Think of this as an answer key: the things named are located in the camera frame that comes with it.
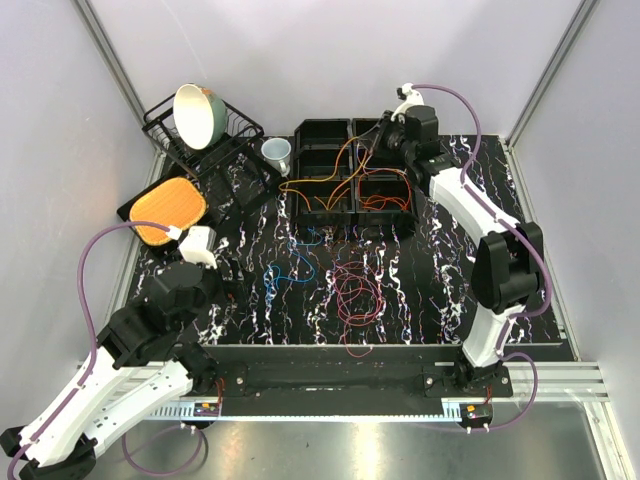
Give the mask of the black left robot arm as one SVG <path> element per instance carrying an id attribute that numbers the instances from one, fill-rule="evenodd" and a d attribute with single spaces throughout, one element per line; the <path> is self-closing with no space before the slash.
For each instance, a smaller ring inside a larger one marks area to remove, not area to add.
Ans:
<path id="1" fill-rule="evenodd" d="M 72 380 L 30 424 L 6 429 L 1 448 L 10 479 L 83 479 L 118 439 L 183 395 L 221 396 L 227 374 L 182 332 L 216 302 L 240 303 L 246 279 L 237 263 L 170 264 L 143 294 L 114 312 Z"/>

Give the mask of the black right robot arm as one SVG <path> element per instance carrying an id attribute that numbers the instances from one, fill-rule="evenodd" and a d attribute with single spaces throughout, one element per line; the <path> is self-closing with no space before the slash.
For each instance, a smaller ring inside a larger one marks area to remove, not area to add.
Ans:
<path id="1" fill-rule="evenodd" d="M 476 247 L 470 286 L 477 308 L 450 380 L 472 397 L 502 377 L 508 330 L 545 288 L 548 271 L 541 228 L 517 221 L 468 180 L 455 157 L 442 150 L 438 127 L 430 106 L 386 111 L 372 152 L 400 162 L 411 183 L 444 207 Z"/>

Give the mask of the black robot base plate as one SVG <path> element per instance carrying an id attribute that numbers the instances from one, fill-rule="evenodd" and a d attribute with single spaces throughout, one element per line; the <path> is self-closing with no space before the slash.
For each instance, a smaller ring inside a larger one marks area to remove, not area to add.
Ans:
<path id="1" fill-rule="evenodd" d="M 452 399 L 509 398 L 507 367 L 473 371 L 458 346 L 207 348 L 224 380 L 226 420 L 443 417 Z"/>

